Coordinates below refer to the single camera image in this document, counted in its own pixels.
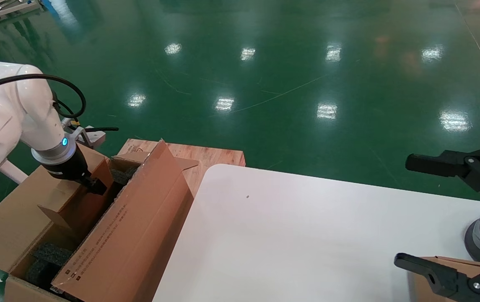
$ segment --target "cardboard piece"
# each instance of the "cardboard piece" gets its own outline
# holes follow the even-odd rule
[[[149,155],[123,159],[143,157],[144,163],[52,285],[85,302],[148,301],[146,289],[157,286],[149,284],[148,272],[156,267],[179,210],[193,195],[165,142]]]
[[[76,182],[62,182],[51,193],[50,198],[39,204],[41,211],[56,225],[62,227],[68,235],[83,240],[107,210],[113,184],[108,161],[104,156],[93,159],[98,162],[91,177],[97,177],[108,190],[103,195],[87,194],[87,189]]]
[[[424,257],[424,259],[455,268],[458,272],[464,273],[468,277],[474,277],[480,274],[480,262],[441,256]],[[449,298],[434,294],[425,277],[416,274],[413,274],[413,276],[415,282],[416,302],[453,302],[453,300],[450,300]]]

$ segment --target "cardboard flap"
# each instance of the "cardboard flap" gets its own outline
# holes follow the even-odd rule
[[[87,147],[80,148],[86,159],[97,154]],[[46,231],[50,219],[37,205],[50,198],[60,181],[38,167],[0,203],[0,270],[10,272]]]
[[[85,160],[87,161],[87,169],[93,174],[93,177],[96,177],[96,175],[94,175],[96,168],[100,166],[102,161],[107,160],[107,157],[84,146],[80,146],[80,150],[84,154]],[[85,191],[85,188],[77,182],[73,182],[71,180],[58,181],[59,182],[57,186],[52,190],[50,196],[40,203],[40,205],[44,208],[49,208],[55,212],[60,212],[63,210],[71,198],[73,198],[77,193],[82,193]]]
[[[199,162],[196,160],[181,159],[180,157],[175,157],[175,160],[182,171],[199,165]]]
[[[67,302],[31,283],[9,276],[5,282],[5,302]]]
[[[124,160],[134,163],[142,163],[146,160],[150,152],[132,152],[132,153],[125,153],[121,155],[115,155],[112,157],[114,160]]]
[[[116,161],[128,161],[132,163],[143,163],[148,155],[151,152],[132,152],[132,153],[125,153],[121,155],[115,155],[112,159]],[[181,159],[180,157],[175,157],[176,163],[182,171],[188,170],[189,168],[193,168],[199,165],[199,162],[196,160],[189,160],[189,159]]]

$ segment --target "wooden pallet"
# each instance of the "wooden pallet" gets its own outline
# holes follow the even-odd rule
[[[128,139],[118,155],[131,152],[150,152],[157,144],[157,141]],[[167,146],[169,146],[173,156],[199,162],[197,167],[184,171],[184,177],[192,190],[193,196],[197,194],[203,176],[209,167],[219,163],[245,167],[243,151],[179,145],[176,143],[167,143]]]

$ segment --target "small cardboard box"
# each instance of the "small cardboard box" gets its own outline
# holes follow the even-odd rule
[[[140,167],[110,208],[107,206],[112,202],[112,194],[99,198],[98,195],[81,194],[79,185],[57,180],[42,167],[38,167],[0,203],[0,270],[10,274],[5,285],[6,302],[68,302],[25,281],[27,269],[35,261],[31,253],[44,242],[76,250],[71,262],[67,263],[68,267],[86,249],[90,240],[96,239],[96,234],[105,232],[104,225],[109,225],[112,213],[116,219],[122,216],[114,212],[119,210],[118,205],[124,207],[124,223],[117,226],[113,236],[109,236],[108,243],[104,244],[93,264],[87,262],[85,278],[81,281],[90,280],[89,276],[96,272],[96,268],[117,267],[123,262],[129,267],[119,267],[132,279],[112,280],[111,276],[97,272],[94,273],[94,281],[117,282],[110,287],[125,294],[125,297],[133,294],[134,290],[138,297],[151,297],[156,291],[193,199],[189,189],[185,190],[184,178],[178,177],[178,174],[181,175],[178,170],[197,166],[198,162],[176,159],[163,141],[150,154],[121,155],[111,160],[91,149],[80,148],[92,175],[106,183],[111,180],[111,174],[104,167],[121,171]],[[129,216],[136,212],[139,214],[135,217]],[[100,222],[93,228],[98,219]],[[91,228],[93,230],[82,243]],[[134,262],[131,257],[143,263]],[[64,272],[60,271],[57,279],[65,277]],[[92,295],[96,293],[92,288],[87,287],[90,290],[87,292],[83,287],[71,287],[70,281],[66,286],[57,285],[69,293],[74,291],[75,295],[91,299],[85,302],[94,301]],[[117,301],[128,301],[125,297]]]
[[[470,278],[480,274],[480,262],[441,256],[424,257],[424,259],[457,269],[458,272],[464,273]],[[416,274],[413,274],[413,276],[415,281],[416,302],[452,302],[449,298],[434,294],[425,277]]]

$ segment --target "black cable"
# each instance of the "black cable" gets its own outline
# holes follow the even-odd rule
[[[52,90],[52,95],[53,95],[53,97],[54,97],[54,102],[59,103],[59,105],[61,105],[62,107],[65,107],[65,109],[67,109],[67,111],[68,111],[71,115],[74,114],[74,112],[73,112],[65,103],[63,103],[62,101],[60,101],[60,100],[57,98],[57,93],[56,93],[54,90]],[[79,123],[78,118],[74,118],[74,121],[76,121],[76,122]]]
[[[44,74],[16,75],[16,76],[0,78],[0,85],[7,84],[7,83],[10,83],[10,82],[21,81],[21,80],[31,80],[33,78],[43,78],[45,80],[52,80],[52,81],[60,82],[62,84],[65,84],[66,86],[70,87],[72,90],[74,90],[75,93],[78,94],[78,96],[81,100],[81,109],[79,111],[77,111],[77,113],[73,113],[73,114],[70,114],[70,115],[68,115],[66,113],[63,113],[63,112],[61,112],[61,109],[60,109],[59,105],[68,109],[67,105],[65,105],[64,103],[62,103],[59,100],[54,102],[55,111],[57,111],[59,113],[59,115],[61,115],[62,117],[65,117],[65,118],[75,119],[75,118],[77,118],[77,117],[79,117],[80,115],[83,114],[83,112],[85,111],[85,108],[87,107],[87,101],[85,99],[85,96],[83,95],[83,92],[81,92],[81,90],[76,85],[72,84],[71,82],[69,82],[69,81],[67,81],[63,78],[60,78],[60,77],[57,77],[57,76],[52,76],[52,75],[44,75]]]
[[[118,127],[85,128],[85,132],[96,132],[96,131],[119,131],[119,128]]]

